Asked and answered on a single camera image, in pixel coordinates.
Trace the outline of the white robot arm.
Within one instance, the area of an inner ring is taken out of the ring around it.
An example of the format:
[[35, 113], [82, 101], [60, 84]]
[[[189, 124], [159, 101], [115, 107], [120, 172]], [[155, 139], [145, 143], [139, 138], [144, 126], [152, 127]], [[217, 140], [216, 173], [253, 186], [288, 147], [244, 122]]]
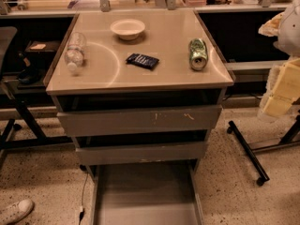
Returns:
[[260, 102], [258, 117], [272, 122], [300, 98], [300, 0], [293, 0], [284, 12], [262, 25], [259, 33], [277, 36], [275, 47], [290, 56], [284, 64], [270, 69]]

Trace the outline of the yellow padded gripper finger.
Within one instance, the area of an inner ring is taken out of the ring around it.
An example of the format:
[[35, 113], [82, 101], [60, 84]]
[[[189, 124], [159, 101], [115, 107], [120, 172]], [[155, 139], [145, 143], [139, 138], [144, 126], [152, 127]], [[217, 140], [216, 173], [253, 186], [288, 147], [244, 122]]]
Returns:
[[279, 118], [300, 98], [300, 58], [270, 69], [258, 116]]

